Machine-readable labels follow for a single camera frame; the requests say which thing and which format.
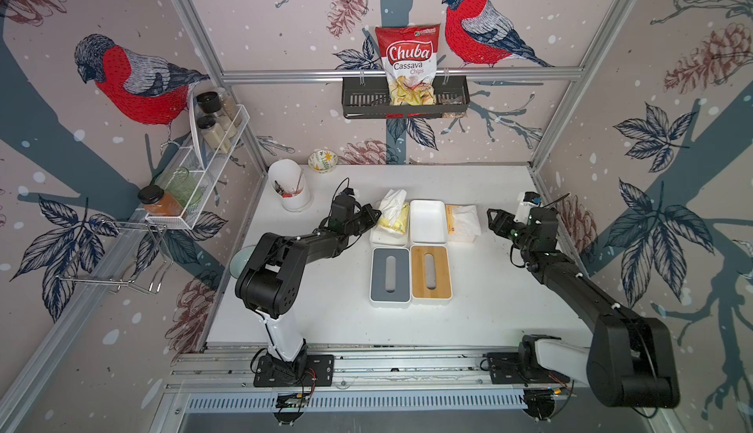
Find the red chip bag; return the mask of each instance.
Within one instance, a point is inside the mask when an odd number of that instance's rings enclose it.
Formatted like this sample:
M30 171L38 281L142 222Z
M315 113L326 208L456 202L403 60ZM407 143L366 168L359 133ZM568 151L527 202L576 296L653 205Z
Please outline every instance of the red chip bag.
M391 105L435 105L439 25L376 28Z

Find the white table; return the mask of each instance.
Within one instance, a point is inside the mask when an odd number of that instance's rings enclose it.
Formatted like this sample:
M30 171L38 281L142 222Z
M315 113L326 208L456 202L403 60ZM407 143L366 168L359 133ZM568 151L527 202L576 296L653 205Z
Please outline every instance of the white table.
M314 195L311 207L287 212L266 186L243 246L255 245L265 232L309 233L329 212L332 194L345 177L362 204L379 202L390 188L404 188L408 200L475 204L482 228L474 243L447 245L453 298L446 306L373 308L368 233L339 257L306 265L291 310L309 344L517 346L523 334L547 334L590 345L583 321L530 273L515 268L510 241L486 225L488 208L515 212L518 193L535 189L526 167L338 165L322 175L305 167L305 175ZM519 252L513 257L520 262ZM235 297L235 282L231 279L222 296L207 342L266 344L258 315Z

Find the black lid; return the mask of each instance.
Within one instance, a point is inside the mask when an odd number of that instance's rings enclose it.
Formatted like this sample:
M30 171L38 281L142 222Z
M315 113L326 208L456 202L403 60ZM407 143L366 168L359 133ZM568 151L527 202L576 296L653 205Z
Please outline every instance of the black lid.
M198 126L199 129L209 129L215 124L217 124L217 121L215 121L212 116L202 116L201 118L196 120L196 126Z
M201 93L196 100L199 102L199 107L207 114L216 113L222 109L222 101L216 91Z
M155 184L149 184L148 186L144 186L138 192L137 196L138 200L144 204L154 204L161 200L162 196L165 196L165 191Z

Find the black metal basket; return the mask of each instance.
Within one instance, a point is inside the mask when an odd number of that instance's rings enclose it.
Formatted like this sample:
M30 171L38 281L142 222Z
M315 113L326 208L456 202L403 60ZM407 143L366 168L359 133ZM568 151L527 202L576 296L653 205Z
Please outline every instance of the black metal basket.
M343 116L348 119L441 118L444 113L465 113L471 98L464 75L434 79L437 105L391 106L387 80L383 77L343 78Z

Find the white cup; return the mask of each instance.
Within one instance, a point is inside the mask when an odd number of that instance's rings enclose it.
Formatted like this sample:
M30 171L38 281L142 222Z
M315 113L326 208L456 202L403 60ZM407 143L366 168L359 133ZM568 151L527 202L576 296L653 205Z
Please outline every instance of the white cup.
M285 191L294 191L296 187L301 188L300 193L290 197L282 197L276 193L277 196L280 196L280 200L282 200L282 207L287 211L303 212L314 201L311 190L306 185L306 177L301 174L302 171L297 163L286 158L272 164L267 172L269 186L272 189L275 188L275 182Z

